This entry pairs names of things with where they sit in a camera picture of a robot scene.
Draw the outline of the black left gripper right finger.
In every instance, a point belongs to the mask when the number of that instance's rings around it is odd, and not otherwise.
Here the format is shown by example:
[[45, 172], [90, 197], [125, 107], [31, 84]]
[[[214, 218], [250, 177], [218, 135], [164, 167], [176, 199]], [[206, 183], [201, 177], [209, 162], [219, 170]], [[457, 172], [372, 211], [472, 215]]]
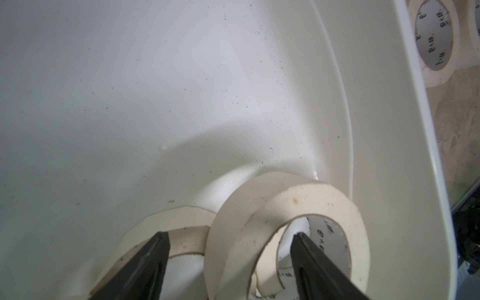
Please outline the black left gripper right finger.
[[290, 253], [301, 300], [368, 298], [305, 233], [294, 235]]

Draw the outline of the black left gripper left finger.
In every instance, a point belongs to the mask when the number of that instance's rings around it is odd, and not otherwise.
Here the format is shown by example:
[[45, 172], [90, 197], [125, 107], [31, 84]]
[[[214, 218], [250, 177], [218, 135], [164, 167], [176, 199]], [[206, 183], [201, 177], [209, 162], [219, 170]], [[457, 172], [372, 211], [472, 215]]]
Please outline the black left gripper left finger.
[[158, 300], [170, 252], [167, 232], [157, 232], [92, 300]]

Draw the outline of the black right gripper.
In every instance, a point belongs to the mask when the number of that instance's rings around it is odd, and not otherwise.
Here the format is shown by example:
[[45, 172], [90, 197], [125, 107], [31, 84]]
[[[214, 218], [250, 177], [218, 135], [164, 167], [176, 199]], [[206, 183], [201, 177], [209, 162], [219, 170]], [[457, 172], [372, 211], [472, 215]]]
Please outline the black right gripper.
[[457, 262], [469, 274], [480, 272], [480, 180], [476, 180], [452, 208]]

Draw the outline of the white plastic storage box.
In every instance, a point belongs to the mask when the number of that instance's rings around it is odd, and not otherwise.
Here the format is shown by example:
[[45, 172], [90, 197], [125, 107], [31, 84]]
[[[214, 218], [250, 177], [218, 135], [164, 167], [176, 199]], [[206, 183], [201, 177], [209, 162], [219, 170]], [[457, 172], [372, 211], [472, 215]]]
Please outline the white plastic storage box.
[[374, 300], [452, 300], [404, 1], [2, 1], [1, 298], [49, 300], [146, 216], [271, 171], [359, 208]]

